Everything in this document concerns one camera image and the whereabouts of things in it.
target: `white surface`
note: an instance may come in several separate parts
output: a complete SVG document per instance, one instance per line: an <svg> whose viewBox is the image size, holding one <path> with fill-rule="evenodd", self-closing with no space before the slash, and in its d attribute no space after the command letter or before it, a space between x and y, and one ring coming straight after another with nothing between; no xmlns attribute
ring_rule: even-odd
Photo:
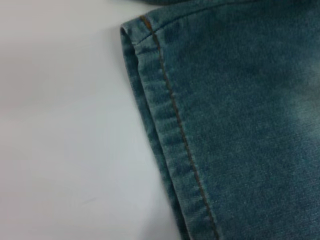
<svg viewBox="0 0 320 240"><path fill-rule="evenodd" d="M122 58L129 0L0 1L0 239L179 239Z"/></svg>

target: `stitching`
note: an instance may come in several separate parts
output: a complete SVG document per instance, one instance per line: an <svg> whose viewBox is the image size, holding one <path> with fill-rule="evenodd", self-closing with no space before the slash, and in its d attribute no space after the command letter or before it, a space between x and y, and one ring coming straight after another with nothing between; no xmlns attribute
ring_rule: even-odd
<svg viewBox="0 0 320 240"><path fill-rule="evenodd" d="M245 5L245 4L252 4L252 3L256 3L256 2L262 2L264 0L244 0L244 1L231 1L231 2L224 2L224 3L219 3L219 4L216 4L214 6L209 6L209 7L206 7L206 8L202 8L202 9L199 9L199 10L196 10L196 11L193 11L193 12L189 12L185 15L181 15L181 16L178 16L174 19L172 19L171 21L169 22L166 22L164 23L163 25L159 26L156 30L153 30L154 33L156 33L157 31L159 31L160 29L166 27L167 25L170 25L172 23L174 23L175 21L178 21L180 19L183 19L183 18L186 18L186 17L189 17L189 16L192 16L194 14L198 14L198 13L201 13L201 12L204 12L204 11L209 11L211 9L215 9L215 8L221 8L221 7L225 7L225 6L232 6L232 5ZM147 35L146 37L144 37L143 39L141 39L139 42L135 43L134 45L137 46L139 45L140 43L142 43L144 40L146 40L147 38L151 37L153 34L149 34Z"/></svg>
<svg viewBox="0 0 320 240"><path fill-rule="evenodd" d="M214 234L215 238L217 240L219 240L220 238L219 238L219 234L218 234L218 231L217 231L217 227L216 227L213 215L211 213L210 206L208 204L207 198L205 196L205 191L204 191L204 189L203 189L203 187L201 185L198 171L196 169L194 160L193 160L191 152L190 152L188 141L187 141L187 138L186 138L186 134L185 134L185 131L183 129L182 121L181 121L181 118L180 118L180 115L179 115L179 111L178 111L178 108L177 108L177 104L176 104L176 101L175 101L175 98L174 98L173 90L172 90L172 87L171 87L171 85L169 83L169 79L168 79L167 74L166 74L165 65L164 65L164 59L163 59L163 56L162 56L162 53L161 53L161 47L160 47L160 43L159 43L158 37L157 37L156 33L154 32L154 30L152 29L152 26L151 26L151 23L149 22L149 20L145 16L140 16L140 19L144 22L145 26L151 32L153 40L154 40L154 42L156 44L156 47L157 47L157 49L159 51L159 61L160 61L160 64L161 64L161 69L162 69L163 77L164 77L164 80L165 80L165 85L166 85L166 87L167 87L167 89L169 91L169 94L170 94L170 99L171 99L171 102L172 102L172 105L173 105L173 109L174 109L174 112L175 112L176 120L177 120L179 129L180 129L180 133L181 133L182 140L183 140L186 152L187 152L187 156L188 156L188 159L189 159L189 161L191 163L192 170L194 172L195 180L196 180L196 182L197 182L197 184L199 186L200 193L201 193L204 205L205 205L206 210L208 212L208 215L209 215L209 218L210 218L210 221L211 221L211 224L212 224L212 228L213 228L213 234Z"/></svg>

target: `jeans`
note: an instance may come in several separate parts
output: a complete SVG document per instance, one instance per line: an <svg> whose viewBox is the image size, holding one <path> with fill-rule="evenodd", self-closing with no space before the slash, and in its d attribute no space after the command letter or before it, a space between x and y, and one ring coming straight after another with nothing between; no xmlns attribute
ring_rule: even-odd
<svg viewBox="0 0 320 240"><path fill-rule="evenodd" d="M320 1L173 2L121 40L181 238L320 239Z"/></svg>

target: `white background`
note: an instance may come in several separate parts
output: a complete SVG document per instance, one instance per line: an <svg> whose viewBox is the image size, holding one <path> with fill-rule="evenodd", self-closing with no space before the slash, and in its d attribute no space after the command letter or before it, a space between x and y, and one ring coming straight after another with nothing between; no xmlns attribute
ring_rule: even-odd
<svg viewBox="0 0 320 240"><path fill-rule="evenodd" d="M133 0L0 1L0 239L177 240L131 92Z"/></svg>

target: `blue denim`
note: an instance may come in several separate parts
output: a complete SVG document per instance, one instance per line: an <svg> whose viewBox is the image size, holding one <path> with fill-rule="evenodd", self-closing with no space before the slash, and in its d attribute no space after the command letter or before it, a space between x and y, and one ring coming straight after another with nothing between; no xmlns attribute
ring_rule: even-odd
<svg viewBox="0 0 320 240"><path fill-rule="evenodd" d="M320 239L320 1L192 0L121 27L184 240Z"/></svg>

